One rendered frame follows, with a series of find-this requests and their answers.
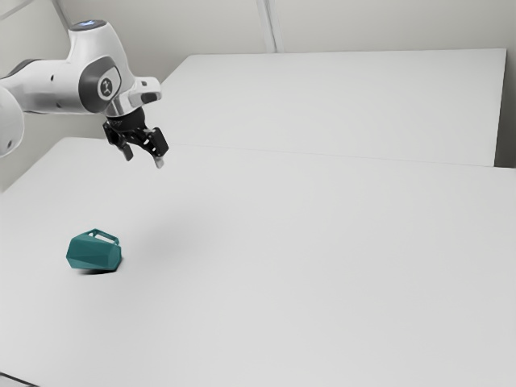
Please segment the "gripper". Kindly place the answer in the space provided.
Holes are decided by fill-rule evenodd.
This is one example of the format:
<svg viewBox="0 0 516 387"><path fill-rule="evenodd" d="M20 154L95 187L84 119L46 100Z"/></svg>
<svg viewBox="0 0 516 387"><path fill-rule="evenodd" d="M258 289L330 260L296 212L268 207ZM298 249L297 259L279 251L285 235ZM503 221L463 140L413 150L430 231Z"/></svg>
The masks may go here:
<svg viewBox="0 0 516 387"><path fill-rule="evenodd" d="M102 127L108 143L116 146L126 161L134 157L129 144L135 144L152 156L158 169L164 166L164 155L169 145L159 127L148 129L142 108L124 116L107 117Z"/></svg>

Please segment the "teal faceted mug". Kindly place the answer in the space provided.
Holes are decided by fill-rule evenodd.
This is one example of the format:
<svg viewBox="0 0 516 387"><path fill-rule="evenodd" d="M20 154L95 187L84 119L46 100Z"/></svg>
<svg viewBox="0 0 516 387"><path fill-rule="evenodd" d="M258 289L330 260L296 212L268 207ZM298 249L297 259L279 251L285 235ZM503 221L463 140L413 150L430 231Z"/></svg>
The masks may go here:
<svg viewBox="0 0 516 387"><path fill-rule="evenodd" d="M116 271L122 261L119 239L99 229L74 236L66 253L71 268Z"/></svg>

